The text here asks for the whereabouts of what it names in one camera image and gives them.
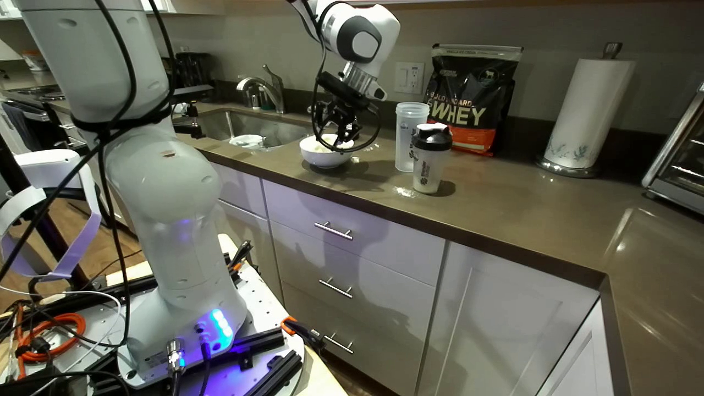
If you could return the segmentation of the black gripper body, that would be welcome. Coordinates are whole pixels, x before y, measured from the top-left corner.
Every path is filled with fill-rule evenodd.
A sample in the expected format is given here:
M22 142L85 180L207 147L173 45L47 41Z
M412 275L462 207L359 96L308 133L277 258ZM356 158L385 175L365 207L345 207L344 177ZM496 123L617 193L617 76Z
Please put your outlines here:
M321 136L328 125L335 125L338 142L356 142L361 135L359 116L379 113L372 100L331 72L319 72L315 88L323 88L331 96L328 101L313 101L311 122L315 136Z

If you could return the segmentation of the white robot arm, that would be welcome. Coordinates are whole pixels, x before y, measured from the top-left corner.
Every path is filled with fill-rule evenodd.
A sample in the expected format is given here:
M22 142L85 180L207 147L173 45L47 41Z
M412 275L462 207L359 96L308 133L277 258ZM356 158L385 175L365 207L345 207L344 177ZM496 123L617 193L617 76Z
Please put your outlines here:
M224 265L213 209L223 184L181 143L171 90L141 0L14 0L69 100L96 136L156 289L130 300L119 376L150 388L229 350L248 320Z

